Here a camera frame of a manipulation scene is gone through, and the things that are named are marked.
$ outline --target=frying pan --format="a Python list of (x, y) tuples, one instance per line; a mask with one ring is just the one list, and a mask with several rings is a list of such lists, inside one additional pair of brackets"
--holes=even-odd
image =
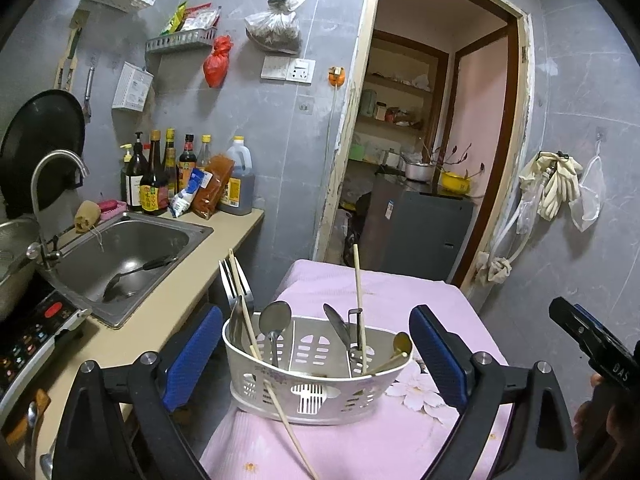
[[(0, 189), (7, 216), (33, 213), (31, 175), (43, 156), (58, 149), (82, 156), (83, 147), (84, 115), (72, 94), (47, 90), (29, 99), (12, 119), (0, 146)], [(64, 158), (52, 160), (38, 181), (40, 209), (53, 204), (65, 189), (75, 187), (76, 166)]]

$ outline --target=metal strainer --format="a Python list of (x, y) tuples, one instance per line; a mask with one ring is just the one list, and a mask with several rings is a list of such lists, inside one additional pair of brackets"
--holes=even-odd
[(4, 321), (27, 290), (36, 262), (27, 247), (38, 240), (38, 223), (17, 218), (0, 224), (0, 321)]

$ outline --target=green packet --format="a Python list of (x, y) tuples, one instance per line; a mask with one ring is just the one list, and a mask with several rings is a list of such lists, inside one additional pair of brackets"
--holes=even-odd
[(162, 28), (162, 32), (160, 32), (160, 36), (164, 34), (171, 34), (180, 28), (180, 24), (184, 20), (184, 13), (187, 10), (187, 2), (182, 2), (178, 5), (178, 8), (175, 9), (174, 15), (171, 19), (166, 23), (166, 25)]

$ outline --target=metal pot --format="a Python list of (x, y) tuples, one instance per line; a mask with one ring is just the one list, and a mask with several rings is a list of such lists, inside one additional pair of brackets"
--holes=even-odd
[(17, 218), (0, 224), (0, 321), (11, 314), (27, 290), (36, 262), (27, 247), (38, 240), (38, 223)]
[(400, 155), (404, 160), (404, 176), (416, 182), (430, 182), (433, 178), (435, 164), (432, 162), (411, 162), (404, 154)]

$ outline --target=cutlery holder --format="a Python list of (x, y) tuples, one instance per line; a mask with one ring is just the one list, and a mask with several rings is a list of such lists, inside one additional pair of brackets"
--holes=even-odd
[[(279, 420), (264, 379), (273, 389), (294, 424), (332, 426), (349, 424), (372, 413), (376, 401), (393, 383), (410, 357), (400, 366), (360, 377), (362, 352), (350, 350), (325, 319), (293, 316), (278, 338), (279, 368), (271, 365), (271, 345), (258, 329), (260, 314), (252, 324), (263, 362), (248, 354), (249, 339), (242, 330), (242, 350), (230, 342), (229, 322), (222, 330), (231, 371), (231, 394), (238, 406), (249, 413)], [(367, 367), (386, 363), (394, 353), (394, 332), (367, 326)]]

